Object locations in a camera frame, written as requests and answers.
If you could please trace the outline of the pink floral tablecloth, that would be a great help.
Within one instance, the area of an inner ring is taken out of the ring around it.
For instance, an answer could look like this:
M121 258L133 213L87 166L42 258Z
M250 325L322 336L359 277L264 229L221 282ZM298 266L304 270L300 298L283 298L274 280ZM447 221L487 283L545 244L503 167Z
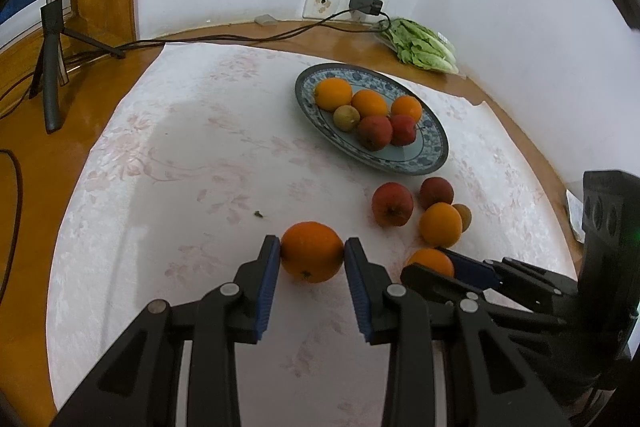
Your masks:
M487 105L344 63L172 44L92 148L55 245L58 426L561 426L488 311L574 279Z

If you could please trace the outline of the large orange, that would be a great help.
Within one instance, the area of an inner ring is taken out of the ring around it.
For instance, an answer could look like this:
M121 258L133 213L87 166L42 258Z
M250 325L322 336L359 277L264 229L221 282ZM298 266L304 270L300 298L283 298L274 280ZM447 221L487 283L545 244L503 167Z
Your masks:
M352 101L352 86L343 78L326 78L314 88L314 103L326 112L333 113Z

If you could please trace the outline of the blue white porcelain plate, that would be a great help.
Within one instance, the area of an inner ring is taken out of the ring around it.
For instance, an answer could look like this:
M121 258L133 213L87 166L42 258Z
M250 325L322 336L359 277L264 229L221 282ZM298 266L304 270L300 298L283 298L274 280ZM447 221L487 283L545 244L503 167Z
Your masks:
M449 143L433 111L399 82L340 63L311 66L295 83L307 120L369 167L422 176L445 165Z

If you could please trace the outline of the brown pear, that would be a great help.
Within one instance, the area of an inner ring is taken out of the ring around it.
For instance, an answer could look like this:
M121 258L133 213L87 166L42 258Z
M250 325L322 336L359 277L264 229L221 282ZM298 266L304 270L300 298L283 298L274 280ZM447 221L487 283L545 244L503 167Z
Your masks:
M354 131L360 123L360 114L354 106L346 104L334 110L332 119L338 130L349 133Z
M460 202L454 204L454 209L459 213L462 222L462 231L465 232L471 225L473 218L472 211L468 206L460 204Z

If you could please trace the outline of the bagged green lettuce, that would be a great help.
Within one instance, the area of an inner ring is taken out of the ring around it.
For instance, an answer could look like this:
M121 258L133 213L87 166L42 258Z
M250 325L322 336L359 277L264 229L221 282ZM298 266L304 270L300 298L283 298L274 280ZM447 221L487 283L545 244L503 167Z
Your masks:
M440 32L414 20L397 17L378 24L378 38L393 50L402 64L427 72L457 75L454 45Z

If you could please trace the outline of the white wall outlet plate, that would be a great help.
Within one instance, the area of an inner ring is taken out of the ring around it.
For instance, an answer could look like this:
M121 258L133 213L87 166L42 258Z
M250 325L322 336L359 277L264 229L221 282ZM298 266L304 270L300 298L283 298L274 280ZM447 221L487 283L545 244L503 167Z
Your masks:
M383 0L347 0L347 18L355 23L372 23L383 11Z

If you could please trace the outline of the black phone tripod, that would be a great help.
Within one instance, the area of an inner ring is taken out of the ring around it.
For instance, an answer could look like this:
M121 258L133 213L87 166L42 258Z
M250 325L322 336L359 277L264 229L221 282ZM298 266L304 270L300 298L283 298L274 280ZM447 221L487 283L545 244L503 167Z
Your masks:
M29 98L35 98L39 92L42 92L44 127L47 134L51 134L63 126L60 103L58 103L58 85L61 80L67 78L67 72L61 37L70 37L117 58L124 58L125 52L76 30L66 28L62 0L48 2L40 9L40 16L43 42L27 94Z

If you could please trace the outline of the white wall socket plate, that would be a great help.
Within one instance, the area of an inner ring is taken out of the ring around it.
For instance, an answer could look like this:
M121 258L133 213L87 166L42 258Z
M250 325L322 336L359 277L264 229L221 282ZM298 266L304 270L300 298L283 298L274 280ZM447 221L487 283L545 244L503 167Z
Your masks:
M305 0L303 18L306 20L323 20L344 9L342 0Z

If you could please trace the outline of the black power adapter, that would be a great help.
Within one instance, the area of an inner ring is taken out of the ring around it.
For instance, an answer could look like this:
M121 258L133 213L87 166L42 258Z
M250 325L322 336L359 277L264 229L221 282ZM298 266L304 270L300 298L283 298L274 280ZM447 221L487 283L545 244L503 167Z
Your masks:
M363 15L378 16L383 9L382 0L349 0L349 12L352 14L360 13Z

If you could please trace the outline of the red apple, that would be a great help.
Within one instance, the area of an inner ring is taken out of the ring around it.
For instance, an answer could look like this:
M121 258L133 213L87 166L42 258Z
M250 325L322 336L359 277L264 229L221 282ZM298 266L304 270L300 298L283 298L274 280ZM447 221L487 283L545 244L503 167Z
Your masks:
M357 141L370 152L383 150L390 145L392 126L387 117L369 116L363 118L356 129Z
M416 141L416 122L408 115L390 116L393 146L407 146Z
M371 199L374 220L383 228L403 227L411 218L413 208L412 194L407 187L397 182L380 185Z
M419 202L424 209L430 208L438 202L450 205L454 201L454 188L441 176L425 179L419 190Z

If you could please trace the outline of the white paper packet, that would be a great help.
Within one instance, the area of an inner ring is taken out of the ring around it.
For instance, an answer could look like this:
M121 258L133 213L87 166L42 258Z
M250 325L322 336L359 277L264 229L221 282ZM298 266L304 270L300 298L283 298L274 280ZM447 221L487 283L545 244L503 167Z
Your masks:
M568 222L574 235L574 239L579 244L585 243L586 233L582 229L582 214L584 213L584 204L577 198L568 188L565 190L566 209Z

